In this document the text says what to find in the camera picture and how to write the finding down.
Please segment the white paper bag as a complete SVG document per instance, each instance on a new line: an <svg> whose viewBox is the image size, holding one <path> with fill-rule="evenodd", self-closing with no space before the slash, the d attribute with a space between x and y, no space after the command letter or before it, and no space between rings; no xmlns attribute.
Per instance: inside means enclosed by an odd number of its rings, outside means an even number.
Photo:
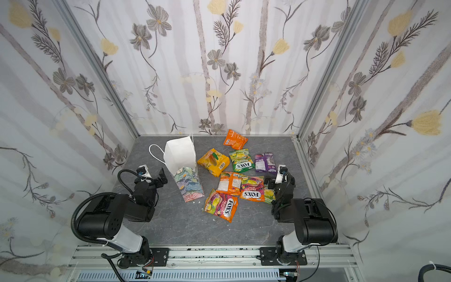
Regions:
<svg viewBox="0 0 451 282"><path fill-rule="evenodd" d="M186 203L204 197L192 135L167 141L164 150L159 145L152 144L148 151L154 159L167 167Z"/></svg>

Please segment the pink Fox's fruits bag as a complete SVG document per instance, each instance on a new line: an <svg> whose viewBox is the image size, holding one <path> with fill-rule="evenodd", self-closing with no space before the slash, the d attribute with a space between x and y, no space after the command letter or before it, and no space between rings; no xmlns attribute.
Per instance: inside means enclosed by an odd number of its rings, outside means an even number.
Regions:
<svg viewBox="0 0 451 282"><path fill-rule="evenodd" d="M252 202L264 202L264 190L263 176L243 176L241 178L241 199Z"/></svg>

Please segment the orange Fox's candy bag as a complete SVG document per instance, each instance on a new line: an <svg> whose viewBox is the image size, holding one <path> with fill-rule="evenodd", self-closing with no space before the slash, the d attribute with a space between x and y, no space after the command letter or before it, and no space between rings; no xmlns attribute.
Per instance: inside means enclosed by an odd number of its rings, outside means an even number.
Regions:
<svg viewBox="0 0 451 282"><path fill-rule="evenodd" d="M230 196L240 196L243 177L244 175L240 173L222 172L216 191Z"/></svg>

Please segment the orange pink Fox's bag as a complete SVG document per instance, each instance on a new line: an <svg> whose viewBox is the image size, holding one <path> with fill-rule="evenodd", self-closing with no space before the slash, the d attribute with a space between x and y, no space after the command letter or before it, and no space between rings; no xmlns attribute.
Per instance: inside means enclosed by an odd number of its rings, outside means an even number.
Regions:
<svg viewBox="0 0 451 282"><path fill-rule="evenodd" d="M231 223L237 208L238 197L219 193L213 189L206 199L203 210Z"/></svg>

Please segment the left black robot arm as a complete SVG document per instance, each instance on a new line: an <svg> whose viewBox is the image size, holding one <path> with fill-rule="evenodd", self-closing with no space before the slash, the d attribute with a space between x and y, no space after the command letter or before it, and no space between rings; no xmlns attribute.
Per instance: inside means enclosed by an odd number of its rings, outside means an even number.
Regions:
<svg viewBox="0 0 451 282"><path fill-rule="evenodd" d="M127 193L102 192L88 197L74 211L70 228L79 240L108 246L115 255L102 254L114 270L164 267L168 248L151 248L147 238L128 229L123 221L149 223L159 200L158 189L168 183L163 169L152 177L145 165L129 171L134 188Z"/></svg>

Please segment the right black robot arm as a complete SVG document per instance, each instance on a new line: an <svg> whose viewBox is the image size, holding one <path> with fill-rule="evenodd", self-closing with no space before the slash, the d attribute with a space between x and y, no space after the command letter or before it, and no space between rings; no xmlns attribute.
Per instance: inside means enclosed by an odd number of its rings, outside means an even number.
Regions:
<svg viewBox="0 0 451 282"><path fill-rule="evenodd" d="M295 178L289 172L277 175L271 214L279 223L294 225L294 231L281 236L276 243L273 260L281 265L297 263L305 249L338 240L337 222L325 202L319 198L295 198L294 189Z"/></svg>

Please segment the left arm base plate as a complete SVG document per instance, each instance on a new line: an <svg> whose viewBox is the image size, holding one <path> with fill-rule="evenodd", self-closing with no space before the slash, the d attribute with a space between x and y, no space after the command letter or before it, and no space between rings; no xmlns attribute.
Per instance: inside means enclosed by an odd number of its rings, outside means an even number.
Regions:
<svg viewBox="0 0 451 282"><path fill-rule="evenodd" d="M152 248L137 253L126 253L117 262L121 269L129 267L165 267L169 258L169 248Z"/></svg>

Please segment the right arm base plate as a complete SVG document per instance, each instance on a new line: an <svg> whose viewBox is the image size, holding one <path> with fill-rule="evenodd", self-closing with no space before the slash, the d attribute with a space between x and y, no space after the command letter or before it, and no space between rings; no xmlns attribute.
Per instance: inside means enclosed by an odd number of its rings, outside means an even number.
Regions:
<svg viewBox="0 0 451 282"><path fill-rule="evenodd" d="M261 247L259 252L257 258L260 259L262 266L306 266L308 264L304 250L288 253L276 247Z"/></svg>

